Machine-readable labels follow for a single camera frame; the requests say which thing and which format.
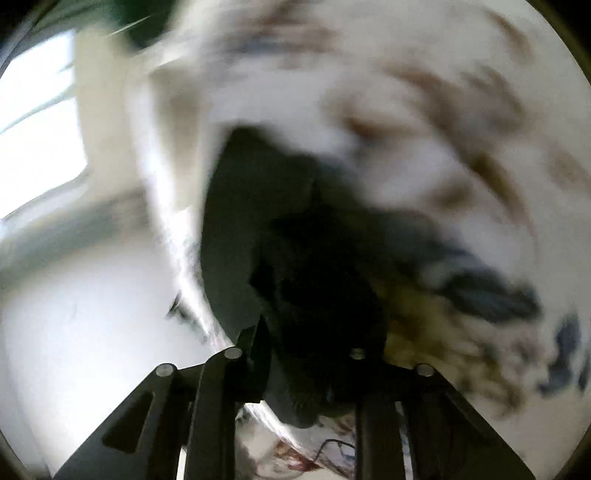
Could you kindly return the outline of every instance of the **black metal bracket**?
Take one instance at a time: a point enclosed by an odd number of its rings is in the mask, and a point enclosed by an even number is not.
[[[186,480],[234,479],[237,409],[262,400],[270,361],[269,332],[261,320],[241,333],[236,347],[203,365],[159,365],[55,480],[173,480],[184,446]],[[356,480],[534,479],[430,365],[408,370],[363,352],[346,362],[350,388],[337,390],[335,401],[356,406]],[[468,476],[456,476],[460,471]]]
[[[187,446],[184,478],[234,478],[238,408],[261,401],[269,370],[265,322],[203,365],[156,367],[78,448],[55,480],[173,480]]]

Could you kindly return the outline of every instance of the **metal bolt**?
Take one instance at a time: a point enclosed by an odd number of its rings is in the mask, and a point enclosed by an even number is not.
[[[363,360],[365,358],[365,350],[363,350],[362,348],[353,348],[351,349],[351,353],[349,354],[349,356],[353,360]]]
[[[231,346],[223,353],[223,355],[228,360],[236,360],[242,356],[242,350],[240,350],[237,346]]]
[[[416,370],[421,377],[432,377],[435,373],[435,370],[429,364],[419,364]]]
[[[174,372],[171,364],[162,364],[156,367],[156,375],[159,377],[170,377]]]

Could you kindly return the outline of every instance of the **wire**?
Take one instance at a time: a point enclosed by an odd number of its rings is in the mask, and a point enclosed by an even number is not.
[[[324,447],[326,447],[329,443],[336,443],[337,445],[339,445],[339,447],[342,447],[343,445],[345,445],[345,446],[350,447],[353,450],[355,450],[355,445],[353,445],[352,443],[345,442],[345,441],[339,440],[339,439],[326,439],[324,442],[322,442],[320,444],[320,447],[318,448],[318,452],[316,452],[316,455],[314,456],[314,458],[312,460],[308,460],[310,462],[310,465],[312,465],[318,461],[318,458],[322,454],[322,450],[324,450]],[[298,474],[296,476],[290,476],[289,479],[295,480],[296,478],[299,478],[302,475],[304,475],[304,473],[306,473],[306,472],[307,472],[306,470],[298,472]],[[257,476],[262,479],[273,480],[272,477],[261,476],[261,475],[257,475]]]
[[[320,445],[320,448],[318,449],[318,452],[316,453],[316,456],[314,457],[313,460],[311,460],[311,463],[316,463],[316,461],[318,460],[318,458],[320,457],[320,454],[322,453],[322,450],[324,449],[324,447],[326,447],[329,443],[336,443],[337,445],[339,445],[339,447],[342,447],[343,445],[352,448],[353,450],[355,450],[355,445],[353,445],[352,443],[349,442],[344,442],[343,440],[339,440],[339,439],[326,439],[324,442],[322,442],[322,444]]]

